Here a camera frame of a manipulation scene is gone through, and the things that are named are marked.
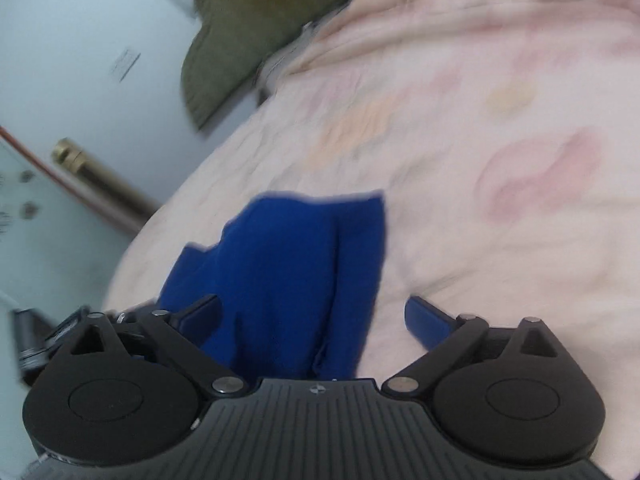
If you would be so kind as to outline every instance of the blue towel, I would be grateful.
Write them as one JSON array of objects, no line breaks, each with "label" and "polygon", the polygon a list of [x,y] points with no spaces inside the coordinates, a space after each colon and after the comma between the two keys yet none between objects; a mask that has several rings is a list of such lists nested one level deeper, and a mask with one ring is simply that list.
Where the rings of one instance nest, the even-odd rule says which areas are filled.
[{"label": "blue towel", "polygon": [[159,304],[177,312],[217,294],[222,320],[200,348],[249,382],[349,379],[384,248],[380,195],[331,203],[263,196],[226,225],[215,247],[184,248]]}]

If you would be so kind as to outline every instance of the bedspread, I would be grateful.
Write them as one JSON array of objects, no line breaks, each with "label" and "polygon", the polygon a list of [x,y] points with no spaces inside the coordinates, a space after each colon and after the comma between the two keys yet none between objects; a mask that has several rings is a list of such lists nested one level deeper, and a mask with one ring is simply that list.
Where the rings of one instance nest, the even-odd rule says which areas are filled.
[{"label": "bedspread", "polygon": [[381,189],[380,293],[359,375],[420,356],[410,294],[539,316],[604,398],[594,460],[640,470],[640,0],[354,0],[124,257],[104,307],[155,297],[183,245],[260,192]]}]

